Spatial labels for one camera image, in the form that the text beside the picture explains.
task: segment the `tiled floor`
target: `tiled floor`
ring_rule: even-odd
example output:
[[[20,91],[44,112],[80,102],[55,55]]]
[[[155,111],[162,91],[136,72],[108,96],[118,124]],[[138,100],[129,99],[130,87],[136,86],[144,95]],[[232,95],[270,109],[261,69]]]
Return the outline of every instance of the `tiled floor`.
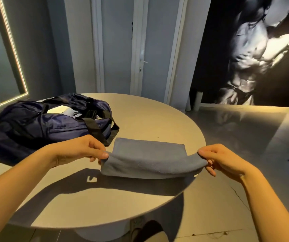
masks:
[[[202,130],[208,145],[222,143],[257,166],[289,211],[289,113],[201,108],[187,115]],[[258,241],[242,186],[222,173],[213,178],[202,172],[183,195],[145,217],[159,221],[170,241]],[[1,241],[86,240],[73,231],[7,226]]]

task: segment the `double door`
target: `double door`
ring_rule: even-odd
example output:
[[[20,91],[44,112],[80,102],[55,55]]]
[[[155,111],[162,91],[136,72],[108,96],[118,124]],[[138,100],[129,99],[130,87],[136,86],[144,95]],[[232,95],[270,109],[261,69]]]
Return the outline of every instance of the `double door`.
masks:
[[[92,0],[99,92],[168,103],[187,0]]]

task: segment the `folded cloth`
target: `folded cloth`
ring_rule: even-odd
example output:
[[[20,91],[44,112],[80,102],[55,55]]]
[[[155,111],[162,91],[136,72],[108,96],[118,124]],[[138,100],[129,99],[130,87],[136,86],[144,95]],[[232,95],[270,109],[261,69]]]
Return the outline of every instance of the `folded cloth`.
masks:
[[[207,165],[197,153],[187,156],[185,145],[117,138],[113,152],[102,160],[101,173],[142,179],[195,175]]]

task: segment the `poster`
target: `poster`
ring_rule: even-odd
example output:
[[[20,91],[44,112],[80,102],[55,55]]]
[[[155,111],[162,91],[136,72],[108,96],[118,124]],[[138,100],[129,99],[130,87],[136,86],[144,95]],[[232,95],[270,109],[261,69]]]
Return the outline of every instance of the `poster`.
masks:
[[[289,0],[212,0],[191,102],[289,107]]]

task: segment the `table leg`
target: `table leg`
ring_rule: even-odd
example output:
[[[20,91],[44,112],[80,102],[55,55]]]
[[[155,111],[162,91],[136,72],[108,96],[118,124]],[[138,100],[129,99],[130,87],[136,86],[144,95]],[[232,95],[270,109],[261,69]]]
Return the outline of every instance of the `table leg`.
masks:
[[[130,231],[130,220],[124,220],[95,227],[76,228],[74,231],[82,238],[105,242],[122,237]]]

